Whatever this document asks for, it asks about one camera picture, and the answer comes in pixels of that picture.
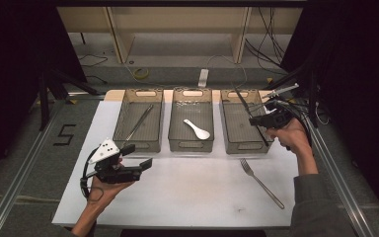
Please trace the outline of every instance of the white spoon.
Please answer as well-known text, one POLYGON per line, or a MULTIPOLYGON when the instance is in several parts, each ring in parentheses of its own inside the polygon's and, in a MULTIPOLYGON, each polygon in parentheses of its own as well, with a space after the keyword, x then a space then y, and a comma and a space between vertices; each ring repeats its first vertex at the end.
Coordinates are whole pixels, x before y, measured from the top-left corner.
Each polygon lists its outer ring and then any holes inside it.
POLYGON ((196 137, 198 137, 201 140, 205 140, 208 137, 210 137, 210 132, 203 130, 201 128, 198 128, 196 125, 194 125, 192 122, 190 122, 188 119, 184 119, 184 122, 188 124, 190 127, 192 127, 193 131, 195 132, 196 137))

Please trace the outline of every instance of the white table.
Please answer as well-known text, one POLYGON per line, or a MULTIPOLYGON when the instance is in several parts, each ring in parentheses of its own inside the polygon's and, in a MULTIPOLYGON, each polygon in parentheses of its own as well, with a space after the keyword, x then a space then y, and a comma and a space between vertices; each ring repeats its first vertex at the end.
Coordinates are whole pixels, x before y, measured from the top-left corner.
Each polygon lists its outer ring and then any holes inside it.
MULTIPOLYGON (((139 182, 117 196, 100 215, 98 224, 164 229, 289 226, 294 206, 293 177, 298 175, 294 154, 287 152, 277 140, 268 154, 226 154, 217 96, 213 100, 213 151, 171 152, 168 124, 172 97, 165 93, 161 152, 124 157, 125 166, 153 157, 153 166, 143 172, 139 182), (280 209, 261 186, 245 174, 239 162, 241 157, 248 158, 256 175, 282 201, 285 209, 280 209)), ((76 223, 86 204, 79 188, 85 161, 105 138, 113 137, 120 107, 121 101, 100 102, 53 224, 73 226, 76 223)))

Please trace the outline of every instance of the black sleeve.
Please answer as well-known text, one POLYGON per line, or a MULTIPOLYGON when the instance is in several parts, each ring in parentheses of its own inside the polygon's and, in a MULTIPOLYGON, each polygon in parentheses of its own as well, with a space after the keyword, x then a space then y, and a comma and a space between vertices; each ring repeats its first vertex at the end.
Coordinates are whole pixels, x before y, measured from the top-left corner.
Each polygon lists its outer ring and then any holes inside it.
MULTIPOLYGON (((87 235, 88 237, 94 237, 96 227, 97 227, 97 221, 95 221, 94 224, 92 225, 92 228, 87 235)), ((72 232, 70 232, 71 230, 72 228, 70 227, 65 227, 65 228, 60 227, 60 231, 57 234, 57 237, 77 237, 76 235, 72 234, 72 232)))
POLYGON ((349 221, 330 200, 320 175, 294 178, 294 189, 290 236, 356 236, 349 221))

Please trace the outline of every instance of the metal utensil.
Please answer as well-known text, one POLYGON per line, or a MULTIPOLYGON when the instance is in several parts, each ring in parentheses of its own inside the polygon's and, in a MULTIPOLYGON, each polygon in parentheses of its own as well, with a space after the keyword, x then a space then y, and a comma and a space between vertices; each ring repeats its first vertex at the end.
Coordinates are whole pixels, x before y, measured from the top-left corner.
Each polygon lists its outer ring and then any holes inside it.
POLYGON ((138 127, 141 126, 141 124, 143 123, 144 119, 146 119, 147 115, 149 115, 149 112, 152 109, 153 109, 153 104, 150 104, 149 108, 147 108, 146 111, 144 111, 143 115, 140 117, 140 119, 138 120, 137 124, 131 130, 131 133, 128 135, 128 137, 125 139, 125 141, 122 143, 122 147, 124 147, 125 142, 127 142, 131 138, 131 136, 133 136, 134 132, 136 132, 136 130, 138 129, 138 127))
POLYGON ((249 176, 254 177, 254 179, 263 187, 266 193, 273 199, 273 201, 279 206, 279 208, 284 209, 284 204, 282 204, 282 202, 263 184, 263 182, 261 182, 260 179, 258 179, 254 175, 254 171, 251 169, 245 158, 241 159, 241 164, 245 173, 249 176))
MULTIPOLYGON (((252 116, 252 114, 251 114, 251 111, 249 110, 249 106, 248 106, 248 104, 246 103, 245 99, 243 99, 241 93, 239 92, 239 90, 238 90, 235 86, 233 86, 233 88, 235 89, 236 95, 238 95, 239 100, 241 100, 243 107, 245 107, 245 111, 246 111, 246 113, 248 113, 249 119, 252 119, 253 116, 252 116)), ((260 134, 260 137, 261 137, 261 139, 263 140, 265 146, 266 146, 266 147, 269 147, 269 143, 267 142, 267 140, 266 140, 266 138, 264 137, 263 133, 261 132, 260 128, 259 128, 257 125, 255 126, 255 128, 257 129, 257 132, 260 134)))

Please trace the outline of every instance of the metal rail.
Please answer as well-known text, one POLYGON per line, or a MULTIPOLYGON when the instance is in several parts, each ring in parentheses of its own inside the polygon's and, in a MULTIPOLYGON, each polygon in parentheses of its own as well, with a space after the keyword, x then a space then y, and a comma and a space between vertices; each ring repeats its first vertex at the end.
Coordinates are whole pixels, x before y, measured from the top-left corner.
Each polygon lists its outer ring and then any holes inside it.
POLYGON ((314 140, 314 145, 317 148, 322 160, 328 170, 328 173, 335 185, 335 188, 340 195, 341 201, 350 217, 352 225, 360 237, 370 237, 374 236, 368 222, 365 218, 364 213, 358 205, 355 197, 350 191, 345 179, 343 178, 337 163, 335 162, 328 146, 325 143, 319 129, 315 128, 310 120, 307 118, 306 122, 309 124, 310 133, 314 140))
POLYGON ((30 149, 25 161, 21 165, 21 168, 15 176, 14 181, 11 183, 11 186, 9 187, 7 193, 3 196, 2 200, 0 201, 0 230, 4 225, 9 212, 11 211, 18 194, 23 188, 24 183, 27 177, 29 176, 32 167, 34 166, 39 156, 39 153, 41 152, 42 147, 44 146, 44 143, 48 137, 48 134, 53 127, 54 121, 63 105, 64 101, 56 101, 56 103, 54 104, 53 109, 51 110, 50 120, 47 126, 44 128, 43 131, 40 131, 38 133, 38 137, 36 138, 32 148, 30 149))

